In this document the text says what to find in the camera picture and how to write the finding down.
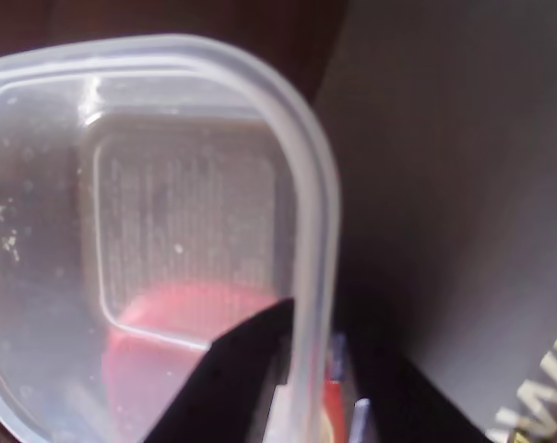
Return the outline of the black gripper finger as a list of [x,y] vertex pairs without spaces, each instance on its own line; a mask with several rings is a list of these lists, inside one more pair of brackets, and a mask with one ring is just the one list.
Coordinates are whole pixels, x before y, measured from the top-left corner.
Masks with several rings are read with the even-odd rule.
[[293,310],[283,300],[216,339],[145,440],[249,442],[287,378]]
[[336,442],[487,442],[402,354],[347,342],[328,347],[328,417]]

